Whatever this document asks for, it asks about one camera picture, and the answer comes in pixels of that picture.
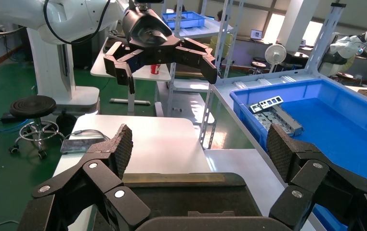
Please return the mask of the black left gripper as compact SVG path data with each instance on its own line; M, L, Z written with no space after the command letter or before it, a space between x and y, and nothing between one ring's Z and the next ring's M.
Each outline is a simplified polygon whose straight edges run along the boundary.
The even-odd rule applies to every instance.
M179 63L199 69L210 83L217 81L212 48L191 38L180 40L151 9L138 8L125 12L122 21L128 46L115 42L104 55L105 71L115 77L119 85L128 86L135 93L132 74L144 65Z

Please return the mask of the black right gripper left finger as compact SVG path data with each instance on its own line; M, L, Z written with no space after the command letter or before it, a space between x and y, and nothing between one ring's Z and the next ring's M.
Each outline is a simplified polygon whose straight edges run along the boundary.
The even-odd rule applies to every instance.
M123 124L112 139L92 145L74 166L38 185L18 229L66 231L95 205L112 230L136 230L150 209L122 181L132 148L132 131Z

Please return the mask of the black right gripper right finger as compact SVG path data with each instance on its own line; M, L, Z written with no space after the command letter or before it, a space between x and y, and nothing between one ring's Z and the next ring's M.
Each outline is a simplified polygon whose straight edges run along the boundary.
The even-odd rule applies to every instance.
M269 216L299 231L315 205L350 231L367 231L367 179L332 163L314 144L291 138L272 124L267 151L287 184Z

